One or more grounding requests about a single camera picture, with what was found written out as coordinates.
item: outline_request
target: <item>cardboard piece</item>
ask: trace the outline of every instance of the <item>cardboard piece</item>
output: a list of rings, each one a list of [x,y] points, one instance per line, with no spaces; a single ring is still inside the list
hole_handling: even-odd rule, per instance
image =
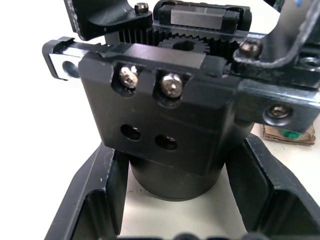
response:
[[[316,133],[313,125],[309,127],[309,129],[302,135],[300,135],[297,139],[291,139],[283,136],[282,129],[278,129],[272,126],[263,125],[263,137],[266,140],[281,142],[286,144],[298,144],[304,146],[314,145],[316,141]]]

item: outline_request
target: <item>metal bolt head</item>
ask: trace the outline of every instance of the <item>metal bolt head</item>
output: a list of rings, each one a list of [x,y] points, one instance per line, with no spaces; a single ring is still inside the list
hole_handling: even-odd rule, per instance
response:
[[[161,79],[161,90],[169,98],[178,98],[182,94],[183,83],[178,74],[170,73]]]
[[[149,5],[146,2],[139,2],[134,5],[134,11],[136,14],[146,14],[149,12]]]
[[[239,46],[241,56],[250,59],[256,59],[260,56],[263,45],[259,39],[246,39]]]
[[[284,105],[275,105],[268,109],[268,115],[275,119],[284,119],[291,113],[291,108]]]
[[[128,89],[135,89],[138,84],[137,72],[138,71],[135,66],[123,66],[119,72],[122,85]]]

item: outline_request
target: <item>white table surface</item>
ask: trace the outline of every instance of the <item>white table surface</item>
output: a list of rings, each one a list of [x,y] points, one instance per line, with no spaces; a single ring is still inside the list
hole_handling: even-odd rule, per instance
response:
[[[155,2],[148,1],[150,8]],[[252,32],[268,33],[278,20],[261,0],[208,3],[250,6]],[[47,41],[77,38],[63,1],[16,0],[2,6],[0,234],[6,240],[41,240],[100,137],[81,82],[52,78],[42,56]],[[315,130],[320,136],[319,118]],[[253,132],[261,134],[258,127]],[[320,141],[315,146],[265,144],[320,204]],[[245,232],[226,171],[209,192],[185,202],[156,199],[130,175],[121,234],[168,239],[186,231],[201,238],[237,238]]]

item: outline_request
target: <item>bolt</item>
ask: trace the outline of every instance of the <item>bolt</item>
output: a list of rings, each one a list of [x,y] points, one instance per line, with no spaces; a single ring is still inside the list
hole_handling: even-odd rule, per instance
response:
[[[136,66],[123,66],[119,72],[122,85],[128,89],[135,89],[138,84],[137,72]]]
[[[270,117],[275,119],[284,119],[291,113],[291,108],[284,105],[275,105],[267,110]]]
[[[239,53],[241,56],[250,59],[257,59],[263,49],[263,45],[258,39],[246,39],[239,46]]]
[[[146,14],[149,12],[149,5],[146,2],[139,2],[134,5],[134,11],[136,14]]]
[[[161,79],[161,90],[169,98],[178,98],[182,94],[183,83],[177,74],[169,73]]]

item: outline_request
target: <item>green object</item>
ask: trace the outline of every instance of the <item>green object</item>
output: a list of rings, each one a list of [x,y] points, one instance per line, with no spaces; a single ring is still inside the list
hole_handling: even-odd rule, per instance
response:
[[[301,136],[301,133],[294,132],[294,131],[288,131],[288,130],[282,130],[282,135],[289,139],[297,139]]]

